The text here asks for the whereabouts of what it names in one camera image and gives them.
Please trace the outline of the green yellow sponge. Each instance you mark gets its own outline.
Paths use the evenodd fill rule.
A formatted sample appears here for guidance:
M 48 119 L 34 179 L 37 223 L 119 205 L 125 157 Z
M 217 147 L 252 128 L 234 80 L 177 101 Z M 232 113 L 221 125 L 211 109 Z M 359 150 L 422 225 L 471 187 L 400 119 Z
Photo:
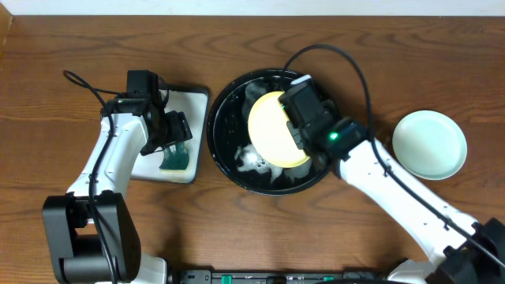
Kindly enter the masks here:
M 163 150 L 160 170 L 186 170 L 189 165 L 189 152 L 184 143 L 171 145 Z

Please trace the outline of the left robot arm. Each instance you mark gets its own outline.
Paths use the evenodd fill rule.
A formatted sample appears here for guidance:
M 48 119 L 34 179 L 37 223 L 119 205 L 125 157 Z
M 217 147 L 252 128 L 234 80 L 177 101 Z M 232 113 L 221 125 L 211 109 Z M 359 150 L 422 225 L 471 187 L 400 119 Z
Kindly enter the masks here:
M 49 196 L 43 224 L 55 278 L 60 283 L 166 283 L 168 264 L 141 251 L 125 204 L 137 156 L 148 143 L 141 99 L 112 99 L 83 173 L 62 196 Z

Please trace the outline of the yellow plate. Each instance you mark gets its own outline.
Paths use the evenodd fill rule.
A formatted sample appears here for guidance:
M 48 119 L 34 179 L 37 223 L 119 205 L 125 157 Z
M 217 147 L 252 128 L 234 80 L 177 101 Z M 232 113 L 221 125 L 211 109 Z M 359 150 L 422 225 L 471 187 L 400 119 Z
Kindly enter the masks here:
M 289 118 L 279 102 L 282 91 L 262 95 L 249 111 L 248 133 L 256 151 L 269 163 L 293 168 L 309 157 L 299 149 L 287 127 Z

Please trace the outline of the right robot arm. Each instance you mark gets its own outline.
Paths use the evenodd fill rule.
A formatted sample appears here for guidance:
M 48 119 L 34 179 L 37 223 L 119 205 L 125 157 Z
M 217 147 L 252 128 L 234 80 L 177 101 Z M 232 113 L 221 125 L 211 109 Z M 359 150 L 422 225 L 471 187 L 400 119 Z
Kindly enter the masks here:
M 504 284 L 504 225 L 485 224 L 442 200 L 400 166 L 366 128 L 350 119 L 289 115 L 297 145 L 334 164 L 342 180 L 386 211 L 421 247 L 425 262 L 406 260 L 386 283 Z

